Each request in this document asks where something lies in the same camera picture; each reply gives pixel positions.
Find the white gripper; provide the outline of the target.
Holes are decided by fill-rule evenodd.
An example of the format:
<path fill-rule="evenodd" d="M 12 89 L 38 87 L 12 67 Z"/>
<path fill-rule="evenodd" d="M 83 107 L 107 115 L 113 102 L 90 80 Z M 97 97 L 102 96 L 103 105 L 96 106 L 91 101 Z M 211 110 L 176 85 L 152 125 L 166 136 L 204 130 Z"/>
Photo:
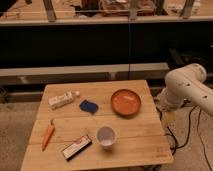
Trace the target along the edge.
<path fill-rule="evenodd" d="M 164 88 L 157 96 L 157 107 L 161 111 L 168 111 L 164 114 L 165 125 L 169 126 L 174 121 L 174 110 L 182 105 L 182 99 Z"/>

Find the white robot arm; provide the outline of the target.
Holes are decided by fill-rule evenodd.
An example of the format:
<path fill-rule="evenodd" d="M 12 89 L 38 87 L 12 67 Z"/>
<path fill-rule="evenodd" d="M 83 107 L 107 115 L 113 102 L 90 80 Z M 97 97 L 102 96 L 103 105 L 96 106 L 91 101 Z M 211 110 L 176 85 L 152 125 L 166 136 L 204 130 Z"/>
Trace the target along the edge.
<path fill-rule="evenodd" d="M 171 123 L 174 112 L 184 104 L 184 100 L 213 117 L 213 89 L 204 84 L 206 79 L 206 69 L 198 63 L 173 69 L 165 75 L 165 87 L 157 95 L 157 107 L 167 114 L 163 119 L 164 126 Z"/>

